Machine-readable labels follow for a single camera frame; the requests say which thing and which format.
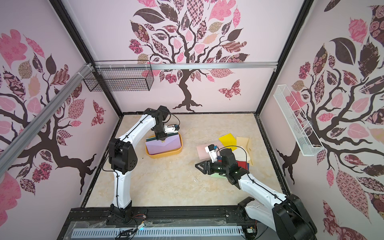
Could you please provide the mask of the purple envelope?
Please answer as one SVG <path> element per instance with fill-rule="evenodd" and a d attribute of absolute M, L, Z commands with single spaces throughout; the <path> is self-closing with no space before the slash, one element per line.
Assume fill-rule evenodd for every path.
<path fill-rule="evenodd" d="M 158 155 L 170 151 L 179 150 L 182 147 L 182 140 L 180 135 L 174 135 L 166 138 L 164 141 L 155 140 L 145 142 L 146 150 L 149 155 Z"/>

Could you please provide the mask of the red envelope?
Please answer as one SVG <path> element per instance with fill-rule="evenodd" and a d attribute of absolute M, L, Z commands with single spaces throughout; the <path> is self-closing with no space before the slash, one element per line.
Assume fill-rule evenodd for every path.
<path fill-rule="evenodd" d="M 249 166 L 250 164 L 247 163 L 247 162 L 242 162 L 242 161 L 237 161 L 237 164 L 239 167 L 245 169 L 245 170 L 249 170 Z"/>

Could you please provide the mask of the pink envelope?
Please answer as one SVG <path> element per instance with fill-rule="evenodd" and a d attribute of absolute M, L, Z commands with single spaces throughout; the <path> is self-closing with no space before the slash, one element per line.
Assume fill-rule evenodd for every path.
<path fill-rule="evenodd" d="M 220 141 L 215 141 L 203 145 L 197 146 L 197 152 L 200 160 L 207 160 L 210 159 L 209 153 L 206 152 L 205 148 L 209 145 L 215 145 L 218 148 L 222 148 L 224 145 Z"/>

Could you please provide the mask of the yellow plastic storage box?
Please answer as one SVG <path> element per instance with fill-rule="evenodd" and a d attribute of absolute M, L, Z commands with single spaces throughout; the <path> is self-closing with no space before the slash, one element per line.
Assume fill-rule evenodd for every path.
<path fill-rule="evenodd" d="M 173 155 L 177 155 L 177 154 L 180 154 L 182 152 L 182 149 L 183 149 L 183 139 L 182 139 L 182 136 L 180 135 L 180 138 L 182 140 L 182 147 L 179 149 L 179 150 L 175 150 L 175 151 L 170 151 L 170 152 L 166 152 L 166 153 L 162 153 L 162 154 L 158 154 L 158 155 L 149 155 L 147 150 L 146 150 L 146 154 L 152 158 L 152 159 L 159 159 L 159 158 L 164 158 L 164 157 L 169 157 L 169 156 L 173 156 Z"/>

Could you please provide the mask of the dark green envelope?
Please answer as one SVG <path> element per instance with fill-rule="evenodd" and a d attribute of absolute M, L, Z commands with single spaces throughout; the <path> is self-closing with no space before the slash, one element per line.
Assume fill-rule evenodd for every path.
<path fill-rule="evenodd" d="M 150 137 L 146 139 L 146 142 L 155 141 L 157 140 L 156 136 Z"/>

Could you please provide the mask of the light green envelope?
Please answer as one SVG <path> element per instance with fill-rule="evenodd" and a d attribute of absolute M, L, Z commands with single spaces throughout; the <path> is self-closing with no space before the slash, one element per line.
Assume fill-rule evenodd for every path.
<path fill-rule="evenodd" d="M 217 174 L 217 173 L 212 174 L 211 177 L 212 178 L 225 178 L 225 176 L 221 176 L 220 174 Z"/>

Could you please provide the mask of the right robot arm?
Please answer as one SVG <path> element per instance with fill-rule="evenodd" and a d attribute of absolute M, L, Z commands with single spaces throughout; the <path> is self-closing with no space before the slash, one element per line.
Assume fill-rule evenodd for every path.
<path fill-rule="evenodd" d="M 204 175 L 219 174 L 238 189 L 248 193 L 243 204 L 250 219 L 274 230 L 281 240 L 314 240 L 317 227 L 296 195 L 281 194 L 256 179 L 249 170 L 238 165 L 231 148 L 205 147 L 210 160 L 195 165 Z"/>

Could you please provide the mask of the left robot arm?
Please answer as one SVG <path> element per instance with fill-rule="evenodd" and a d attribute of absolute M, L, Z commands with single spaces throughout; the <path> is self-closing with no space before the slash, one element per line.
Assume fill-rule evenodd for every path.
<path fill-rule="evenodd" d="M 165 125 L 170 114 L 165 106 L 160 106 L 156 110 L 148 108 L 125 134 L 119 138 L 112 138 L 109 142 L 109 163 L 115 176 L 115 196 L 111 204 L 111 214 L 124 224 L 132 220 L 131 173 L 138 163 L 135 148 L 149 131 L 155 133 L 157 141 L 164 141 L 169 135 L 177 134 L 179 125 L 171 127 Z"/>

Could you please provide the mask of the white envelope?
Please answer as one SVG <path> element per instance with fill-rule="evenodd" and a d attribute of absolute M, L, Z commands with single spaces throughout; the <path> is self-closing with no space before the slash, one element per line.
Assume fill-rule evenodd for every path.
<path fill-rule="evenodd" d="M 239 148 L 237 147 L 234 151 L 233 151 L 233 154 L 235 155 L 235 159 L 236 161 L 239 161 L 239 162 L 247 162 L 247 163 L 250 163 L 252 160 L 251 160 L 251 157 L 250 157 L 250 154 L 248 153 L 247 150 L 243 149 L 243 148 Z"/>

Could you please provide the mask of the yellow envelope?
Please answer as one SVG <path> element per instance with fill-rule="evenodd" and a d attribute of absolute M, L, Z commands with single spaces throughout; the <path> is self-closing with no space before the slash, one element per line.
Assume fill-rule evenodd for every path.
<path fill-rule="evenodd" d="M 220 137 L 219 141 L 224 147 L 229 147 L 232 151 L 237 149 L 237 140 L 231 133 Z"/>

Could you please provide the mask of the beige envelope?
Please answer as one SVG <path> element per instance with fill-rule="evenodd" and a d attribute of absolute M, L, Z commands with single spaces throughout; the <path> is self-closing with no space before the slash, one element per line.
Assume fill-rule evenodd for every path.
<path fill-rule="evenodd" d="M 245 137 L 236 137 L 237 144 L 240 147 L 243 147 L 247 153 L 248 153 L 248 163 L 253 166 L 253 151 L 252 151 L 252 140 L 251 138 L 245 138 Z"/>

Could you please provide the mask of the aluminium rail back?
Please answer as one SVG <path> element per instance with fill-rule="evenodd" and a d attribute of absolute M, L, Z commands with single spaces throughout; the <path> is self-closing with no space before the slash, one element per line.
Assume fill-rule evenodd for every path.
<path fill-rule="evenodd" d="M 144 68 L 152 70 L 210 70 L 210 69 L 256 69 L 272 68 L 278 66 L 277 62 L 242 62 L 242 63 L 193 63 L 193 64 L 106 64 L 96 65 L 96 69 L 132 69 Z"/>

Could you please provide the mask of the aluminium rail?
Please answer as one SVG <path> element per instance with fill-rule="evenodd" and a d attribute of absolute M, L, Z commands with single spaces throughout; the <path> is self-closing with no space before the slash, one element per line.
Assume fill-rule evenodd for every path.
<path fill-rule="evenodd" d="M 25 127 L 22 133 L 1 154 L 1 175 L 3 175 L 11 164 L 18 158 L 21 152 L 33 140 L 42 129 L 44 124 L 53 117 L 56 110 L 65 102 L 67 97 L 81 83 L 84 77 L 91 73 L 91 64 L 86 64 L 70 79 L 61 91 L 51 100 L 46 107 Z"/>
<path fill-rule="evenodd" d="M 96 65 L 96 69 L 132 69 L 144 68 L 152 70 L 210 70 L 210 69 L 256 69 L 272 68 L 278 66 L 277 62 L 242 62 L 242 63 L 193 63 L 193 64 L 106 64 Z"/>

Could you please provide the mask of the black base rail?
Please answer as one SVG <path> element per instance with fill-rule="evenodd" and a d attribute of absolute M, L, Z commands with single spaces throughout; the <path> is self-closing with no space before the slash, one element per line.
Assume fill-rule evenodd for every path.
<path fill-rule="evenodd" d="M 74 208 L 59 233 L 63 240 L 72 222 L 90 224 L 105 222 L 118 227 L 132 227 L 139 221 L 147 220 L 154 224 L 178 220 L 223 220 L 227 224 L 253 226 L 257 222 L 239 205 L 230 206 L 173 206 L 173 207 L 130 207 L 123 217 L 115 214 L 110 207 Z"/>

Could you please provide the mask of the aluminium rail left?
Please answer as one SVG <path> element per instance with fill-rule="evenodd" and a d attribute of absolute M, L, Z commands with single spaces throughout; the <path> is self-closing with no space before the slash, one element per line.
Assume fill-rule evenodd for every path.
<path fill-rule="evenodd" d="M 86 64 L 70 79 L 61 91 L 51 100 L 46 107 L 25 127 L 22 133 L 1 154 L 1 175 L 3 175 L 11 164 L 18 158 L 21 152 L 33 140 L 42 129 L 44 124 L 53 117 L 56 110 L 65 102 L 67 97 L 81 83 L 84 77 L 91 73 L 91 64 Z"/>

